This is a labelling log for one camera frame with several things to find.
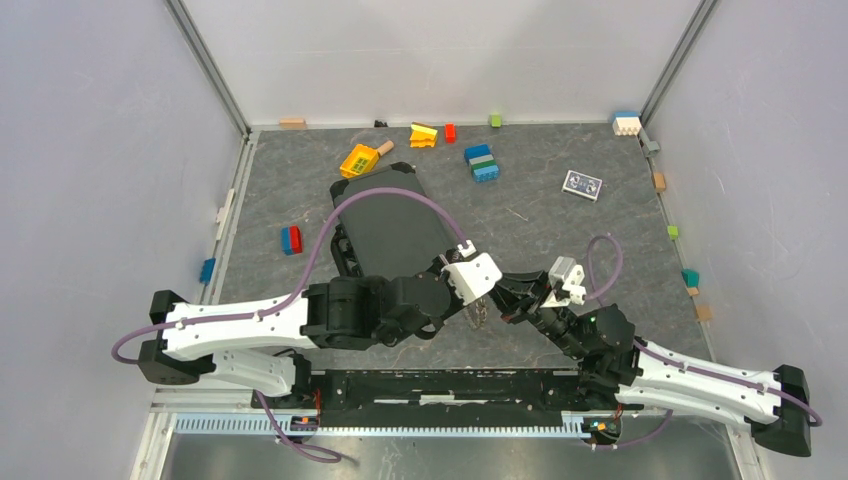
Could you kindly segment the metal disc keyring with rings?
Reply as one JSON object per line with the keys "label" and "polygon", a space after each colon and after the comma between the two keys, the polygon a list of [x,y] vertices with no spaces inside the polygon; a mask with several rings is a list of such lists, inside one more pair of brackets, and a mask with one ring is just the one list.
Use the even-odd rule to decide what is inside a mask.
{"label": "metal disc keyring with rings", "polygon": [[487,299],[480,298],[475,300],[463,309],[463,315],[468,322],[471,330],[479,330],[487,321],[488,306]]}

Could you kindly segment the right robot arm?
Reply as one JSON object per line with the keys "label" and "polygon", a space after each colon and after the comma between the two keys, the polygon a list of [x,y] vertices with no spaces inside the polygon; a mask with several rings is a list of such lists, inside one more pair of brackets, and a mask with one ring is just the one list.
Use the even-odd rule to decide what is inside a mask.
{"label": "right robot arm", "polygon": [[637,336],[615,304],[575,314],[544,271],[507,274],[489,296],[505,322],[530,323],[576,361],[578,396],[591,408],[617,402],[700,414],[748,432],[767,450],[812,454],[811,431],[822,420],[796,366],[753,371],[675,352]]}

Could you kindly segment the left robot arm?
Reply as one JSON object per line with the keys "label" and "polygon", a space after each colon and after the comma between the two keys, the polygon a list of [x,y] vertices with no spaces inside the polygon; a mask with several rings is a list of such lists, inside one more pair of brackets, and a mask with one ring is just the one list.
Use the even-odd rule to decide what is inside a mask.
{"label": "left robot arm", "polygon": [[199,305],[159,291],[150,311],[156,336],[141,344],[137,366],[154,384],[188,385],[210,375],[302,407],[313,397],[313,379],[264,348],[364,351],[433,337],[501,277],[482,253],[412,276],[342,276],[252,302]]}

